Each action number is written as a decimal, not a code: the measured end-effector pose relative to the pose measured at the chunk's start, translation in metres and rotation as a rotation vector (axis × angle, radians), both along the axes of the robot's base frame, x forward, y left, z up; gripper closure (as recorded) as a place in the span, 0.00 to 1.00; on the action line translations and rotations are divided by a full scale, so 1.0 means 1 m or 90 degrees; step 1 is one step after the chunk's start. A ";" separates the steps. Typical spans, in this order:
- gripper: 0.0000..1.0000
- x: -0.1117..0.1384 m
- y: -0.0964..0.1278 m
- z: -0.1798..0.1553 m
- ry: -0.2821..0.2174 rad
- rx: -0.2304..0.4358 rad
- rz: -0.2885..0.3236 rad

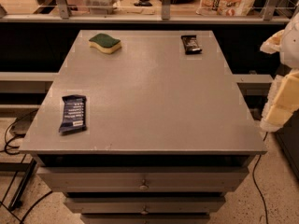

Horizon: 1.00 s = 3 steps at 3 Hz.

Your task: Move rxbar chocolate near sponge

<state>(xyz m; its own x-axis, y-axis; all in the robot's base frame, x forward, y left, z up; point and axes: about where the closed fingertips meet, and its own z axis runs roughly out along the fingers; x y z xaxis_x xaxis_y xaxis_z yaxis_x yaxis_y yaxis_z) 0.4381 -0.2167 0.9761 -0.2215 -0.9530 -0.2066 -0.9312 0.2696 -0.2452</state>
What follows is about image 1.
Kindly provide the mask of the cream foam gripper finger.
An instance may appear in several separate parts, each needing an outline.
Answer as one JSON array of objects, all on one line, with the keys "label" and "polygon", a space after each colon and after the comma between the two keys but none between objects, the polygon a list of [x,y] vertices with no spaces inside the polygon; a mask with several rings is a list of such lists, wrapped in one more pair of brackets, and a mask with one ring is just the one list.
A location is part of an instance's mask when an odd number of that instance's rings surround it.
[{"label": "cream foam gripper finger", "polygon": [[266,132],[276,132],[299,109],[299,70],[273,80],[264,105],[260,127]]}]

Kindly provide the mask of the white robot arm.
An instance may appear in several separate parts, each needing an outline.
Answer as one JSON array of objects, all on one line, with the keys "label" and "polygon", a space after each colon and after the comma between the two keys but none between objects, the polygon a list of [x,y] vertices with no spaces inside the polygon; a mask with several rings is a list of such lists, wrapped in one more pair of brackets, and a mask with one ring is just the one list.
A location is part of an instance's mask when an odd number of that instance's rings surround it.
[{"label": "white robot arm", "polygon": [[276,132],[299,109],[299,14],[268,38],[260,51],[279,53],[280,62],[291,71],[284,76],[276,75],[264,105],[260,127],[266,132]]}]

